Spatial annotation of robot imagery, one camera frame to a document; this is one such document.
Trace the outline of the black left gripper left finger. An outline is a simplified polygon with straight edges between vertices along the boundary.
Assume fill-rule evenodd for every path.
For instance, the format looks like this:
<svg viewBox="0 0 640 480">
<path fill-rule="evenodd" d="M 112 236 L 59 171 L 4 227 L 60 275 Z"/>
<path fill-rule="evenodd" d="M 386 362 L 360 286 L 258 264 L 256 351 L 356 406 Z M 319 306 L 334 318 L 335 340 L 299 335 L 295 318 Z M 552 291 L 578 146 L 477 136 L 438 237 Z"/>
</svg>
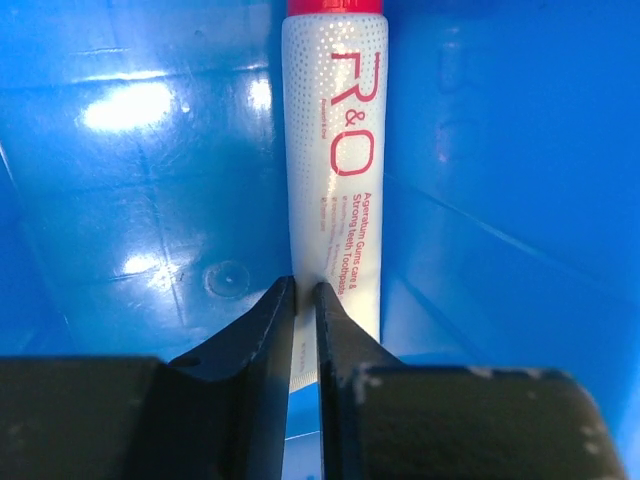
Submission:
<svg viewBox="0 0 640 480">
<path fill-rule="evenodd" d="M 5 479 L 277 479 L 282 472 L 294 282 L 170 362 L 5 357 Z"/>
</svg>

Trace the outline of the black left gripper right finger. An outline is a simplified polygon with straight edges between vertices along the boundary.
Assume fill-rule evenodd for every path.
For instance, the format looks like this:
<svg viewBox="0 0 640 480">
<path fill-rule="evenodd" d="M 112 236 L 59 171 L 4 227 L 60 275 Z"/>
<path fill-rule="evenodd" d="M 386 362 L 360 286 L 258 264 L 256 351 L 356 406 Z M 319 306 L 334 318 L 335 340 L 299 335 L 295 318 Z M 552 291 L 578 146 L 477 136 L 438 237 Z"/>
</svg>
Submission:
<svg viewBox="0 0 640 480">
<path fill-rule="evenodd" d="M 623 479 L 592 396 L 554 369 L 412 366 L 313 291 L 327 479 Z"/>
</svg>

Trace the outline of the white toothpaste red cap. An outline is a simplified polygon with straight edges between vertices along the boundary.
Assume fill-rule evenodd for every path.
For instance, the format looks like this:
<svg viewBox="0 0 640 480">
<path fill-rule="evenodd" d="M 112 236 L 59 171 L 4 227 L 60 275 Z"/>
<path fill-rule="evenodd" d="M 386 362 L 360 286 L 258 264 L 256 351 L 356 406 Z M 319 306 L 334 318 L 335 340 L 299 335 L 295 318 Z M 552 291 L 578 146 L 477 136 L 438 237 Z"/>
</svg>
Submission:
<svg viewBox="0 0 640 480">
<path fill-rule="evenodd" d="M 389 25 L 379 1 L 291 1 L 282 25 L 292 390 L 317 379 L 312 292 L 380 334 Z"/>
</svg>

